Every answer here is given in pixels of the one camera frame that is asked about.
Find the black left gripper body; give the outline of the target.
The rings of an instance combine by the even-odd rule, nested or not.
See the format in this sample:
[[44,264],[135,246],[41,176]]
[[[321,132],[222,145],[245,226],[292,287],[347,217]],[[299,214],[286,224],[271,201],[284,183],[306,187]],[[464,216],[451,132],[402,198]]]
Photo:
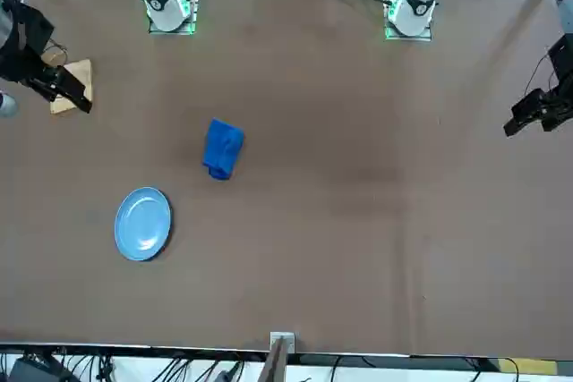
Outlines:
[[571,33],[565,33],[548,51],[558,82],[565,87],[572,86],[572,39]]

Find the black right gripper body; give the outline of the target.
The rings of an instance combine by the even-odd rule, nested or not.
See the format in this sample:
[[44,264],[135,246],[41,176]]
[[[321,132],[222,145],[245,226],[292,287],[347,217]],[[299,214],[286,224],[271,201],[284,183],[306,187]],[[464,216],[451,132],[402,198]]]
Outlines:
[[44,48],[54,26],[42,12],[13,0],[1,0],[1,77],[21,82],[41,78]]

